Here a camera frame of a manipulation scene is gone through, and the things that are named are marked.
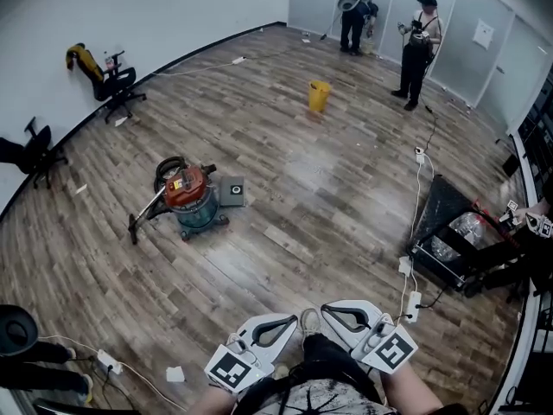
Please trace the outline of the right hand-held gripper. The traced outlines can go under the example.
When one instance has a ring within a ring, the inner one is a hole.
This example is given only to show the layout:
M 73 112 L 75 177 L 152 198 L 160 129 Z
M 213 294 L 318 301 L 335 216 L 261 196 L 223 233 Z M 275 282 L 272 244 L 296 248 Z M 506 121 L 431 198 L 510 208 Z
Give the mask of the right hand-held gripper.
M 349 347 L 351 357 L 385 374 L 394 374 L 417 345 L 402 325 L 366 300 L 343 299 L 321 306 L 321 314 Z M 374 326 L 367 332 L 368 325 Z

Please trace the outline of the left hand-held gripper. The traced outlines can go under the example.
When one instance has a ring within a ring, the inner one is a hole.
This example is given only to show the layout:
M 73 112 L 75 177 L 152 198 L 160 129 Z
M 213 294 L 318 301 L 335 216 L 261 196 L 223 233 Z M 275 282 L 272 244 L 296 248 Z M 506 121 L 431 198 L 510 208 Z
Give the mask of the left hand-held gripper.
M 219 345 L 204 372 L 229 393 L 241 393 L 274 371 L 273 362 L 295 333 L 298 318 L 272 313 L 249 318 Z

